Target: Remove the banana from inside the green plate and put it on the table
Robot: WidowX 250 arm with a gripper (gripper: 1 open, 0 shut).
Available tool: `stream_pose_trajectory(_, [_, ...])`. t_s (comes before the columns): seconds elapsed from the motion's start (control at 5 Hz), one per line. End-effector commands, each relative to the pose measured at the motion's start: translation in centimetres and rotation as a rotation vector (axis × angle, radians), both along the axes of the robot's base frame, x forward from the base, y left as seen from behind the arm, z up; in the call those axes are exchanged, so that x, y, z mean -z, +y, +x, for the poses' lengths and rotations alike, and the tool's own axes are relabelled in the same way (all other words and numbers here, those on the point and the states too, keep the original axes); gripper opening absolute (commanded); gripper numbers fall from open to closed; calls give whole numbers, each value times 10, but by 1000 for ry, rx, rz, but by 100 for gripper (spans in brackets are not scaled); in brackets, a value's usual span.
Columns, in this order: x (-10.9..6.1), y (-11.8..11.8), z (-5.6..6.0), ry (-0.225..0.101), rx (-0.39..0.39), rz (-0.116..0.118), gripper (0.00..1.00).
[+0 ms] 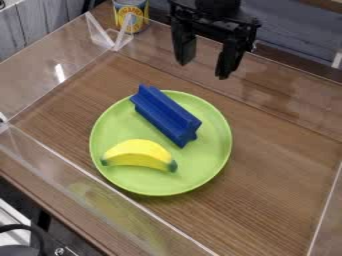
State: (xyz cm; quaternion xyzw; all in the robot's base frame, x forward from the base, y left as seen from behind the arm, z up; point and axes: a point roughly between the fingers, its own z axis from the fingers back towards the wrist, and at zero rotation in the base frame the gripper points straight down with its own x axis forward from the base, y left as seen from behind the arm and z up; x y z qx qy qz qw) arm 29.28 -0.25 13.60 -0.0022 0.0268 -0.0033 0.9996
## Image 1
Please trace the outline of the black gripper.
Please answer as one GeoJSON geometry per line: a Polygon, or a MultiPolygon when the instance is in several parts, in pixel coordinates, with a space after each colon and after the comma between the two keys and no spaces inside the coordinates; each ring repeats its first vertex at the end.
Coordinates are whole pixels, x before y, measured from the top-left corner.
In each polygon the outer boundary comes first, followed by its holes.
{"type": "Polygon", "coordinates": [[[242,0],[168,0],[168,3],[174,54],[182,66],[195,58],[194,30],[216,41],[234,36],[223,42],[215,67],[215,76],[220,80],[227,79],[245,55],[245,46],[239,40],[247,44],[255,42],[261,20],[245,10],[242,0]]]}

